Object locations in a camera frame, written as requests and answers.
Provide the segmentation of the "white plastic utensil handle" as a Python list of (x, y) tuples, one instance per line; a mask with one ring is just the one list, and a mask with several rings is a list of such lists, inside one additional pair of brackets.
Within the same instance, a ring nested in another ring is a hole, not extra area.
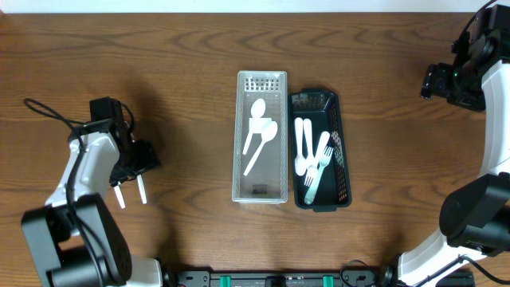
[(246, 155), (249, 149), (249, 145), (251, 143), (253, 134), (257, 132), (259, 129), (259, 122), (262, 116), (265, 113), (265, 101), (261, 98), (255, 100), (251, 107), (251, 117), (249, 118), (249, 132), (245, 140), (245, 145), (243, 147), (243, 155)]

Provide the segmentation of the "white plastic spoon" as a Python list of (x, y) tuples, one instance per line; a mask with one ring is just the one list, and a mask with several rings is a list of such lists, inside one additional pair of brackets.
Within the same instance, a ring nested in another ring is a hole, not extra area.
[(257, 150), (255, 151), (254, 155), (252, 156), (251, 160), (249, 161), (243, 175), (247, 176), (250, 171), (252, 170), (254, 164), (256, 163), (263, 147), (266, 143), (273, 140), (277, 134), (278, 131), (278, 125), (276, 121), (270, 121), (267, 124), (264, 125), (264, 127), (261, 130), (261, 143), (258, 146)]
[(303, 176), (307, 170), (306, 159), (303, 155), (303, 136), (304, 136), (304, 120), (297, 117), (294, 120), (294, 131), (296, 135), (296, 158), (295, 158), (295, 172), (298, 176)]

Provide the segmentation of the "white plastic fork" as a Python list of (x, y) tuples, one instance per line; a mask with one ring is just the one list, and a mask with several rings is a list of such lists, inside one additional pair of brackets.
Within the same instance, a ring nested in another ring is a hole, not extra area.
[(306, 179), (304, 181), (304, 185), (306, 187), (310, 187), (313, 181), (316, 179), (318, 173), (318, 164), (321, 157), (324, 154), (324, 150), (328, 144), (330, 138), (330, 132), (322, 132), (320, 135), (319, 143), (317, 146), (316, 154), (314, 156), (314, 160), (312, 161), (312, 165), (307, 169)]
[(312, 121), (308, 118), (304, 119), (304, 137), (307, 145), (307, 167), (310, 167), (314, 160), (313, 144), (312, 144)]

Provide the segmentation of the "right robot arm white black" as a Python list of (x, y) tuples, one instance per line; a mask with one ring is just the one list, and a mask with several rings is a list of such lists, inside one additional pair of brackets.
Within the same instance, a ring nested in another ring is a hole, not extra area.
[(439, 227), (419, 246), (397, 256), (375, 278), (377, 286), (435, 286), (466, 264), (500, 285), (479, 265), (509, 250), (509, 8), (487, 2), (451, 45), (451, 65), (430, 65), (420, 95), (484, 112), (484, 155), (478, 177), (449, 194)]

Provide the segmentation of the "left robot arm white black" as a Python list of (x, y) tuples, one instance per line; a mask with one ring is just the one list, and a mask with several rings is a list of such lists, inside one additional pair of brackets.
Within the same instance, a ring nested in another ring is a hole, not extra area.
[(22, 232), (43, 286), (162, 286), (159, 260), (131, 253), (105, 199), (160, 162), (151, 142), (135, 140), (135, 117), (111, 97), (91, 100), (90, 120), (70, 120), (26, 98), (32, 111), (70, 130), (69, 161), (44, 206), (26, 211)]

